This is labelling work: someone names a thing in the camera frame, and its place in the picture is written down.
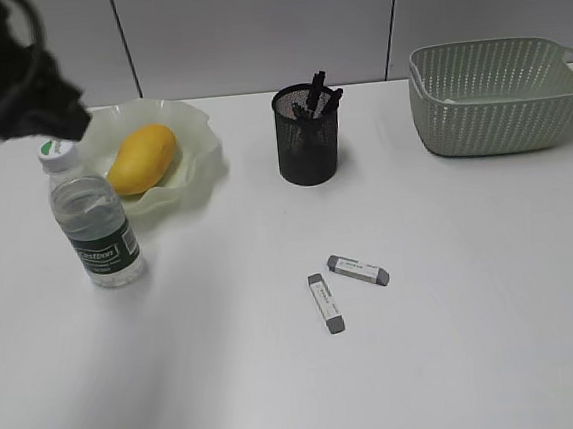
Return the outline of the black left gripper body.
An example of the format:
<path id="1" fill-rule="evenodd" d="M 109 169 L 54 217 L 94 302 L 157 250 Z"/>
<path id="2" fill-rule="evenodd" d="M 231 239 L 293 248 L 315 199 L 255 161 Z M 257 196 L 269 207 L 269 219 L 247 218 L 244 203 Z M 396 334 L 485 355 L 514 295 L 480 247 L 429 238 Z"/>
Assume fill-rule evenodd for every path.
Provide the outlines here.
<path id="1" fill-rule="evenodd" d="M 81 89 L 60 73 L 46 49 L 37 8 L 30 0 L 12 0 L 28 22 L 31 43 L 13 37 L 8 0 L 0 0 L 0 140 L 48 136 L 77 141 L 91 116 L 82 105 Z"/>

